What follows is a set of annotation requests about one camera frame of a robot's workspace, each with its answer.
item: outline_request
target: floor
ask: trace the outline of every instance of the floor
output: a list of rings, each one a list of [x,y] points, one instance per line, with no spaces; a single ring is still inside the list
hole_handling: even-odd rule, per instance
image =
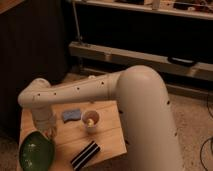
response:
[[[64,82],[82,77],[76,74],[68,74]],[[206,101],[174,94],[169,94],[169,96],[178,128],[186,171],[204,171],[200,164],[199,151],[202,143],[213,136],[213,118],[209,115]],[[210,103],[209,107],[211,112],[213,112],[213,103]],[[202,157],[208,171],[213,171],[213,156],[210,151],[210,143],[204,146]],[[18,145],[0,132],[0,171],[15,170],[17,158]],[[84,170],[128,171],[128,160],[126,155],[123,155]]]

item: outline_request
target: black cabinet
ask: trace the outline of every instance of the black cabinet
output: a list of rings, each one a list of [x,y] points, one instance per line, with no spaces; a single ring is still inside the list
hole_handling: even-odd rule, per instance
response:
[[[0,129],[19,137],[18,94],[33,79],[52,84],[67,72],[59,0],[29,0],[0,15]]]

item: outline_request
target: wooden surface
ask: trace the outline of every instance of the wooden surface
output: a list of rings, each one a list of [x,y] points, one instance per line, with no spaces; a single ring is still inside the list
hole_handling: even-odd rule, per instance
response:
[[[82,112],[96,110],[100,114],[97,133],[86,133],[81,121],[63,123],[61,120],[61,112],[76,108],[80,108]],[[56,155],[50,169],[51,171],[72,170],[70,160],[92,140],[101,147],[101,151],[94,156],[87,165],[93,165],[126,153],[120,118],[114,101],[55,105],[53,106],[53,110],[57,115],[58,132],[55,138]],[[20,144],[23,139],[34,130],[31,113],[29,110],[23,110]]]
[[[22,3],[24,0],[0,0],[0,14]]]

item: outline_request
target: white cup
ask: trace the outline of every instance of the white cup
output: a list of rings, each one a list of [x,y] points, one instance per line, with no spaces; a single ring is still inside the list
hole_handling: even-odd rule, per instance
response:
[[[88,133],[95,133],[97,131],[98,121],[100,120],[98,112],[95,110],[86,111],[83,113],[81,120]]]

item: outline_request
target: green bowl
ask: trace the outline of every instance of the green bowl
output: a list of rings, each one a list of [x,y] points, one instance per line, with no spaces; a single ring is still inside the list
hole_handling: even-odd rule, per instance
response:
[[[19,150],[19,162],[23,171],[48,171],[54,154],[54,142],[35,131],[24,139]]]

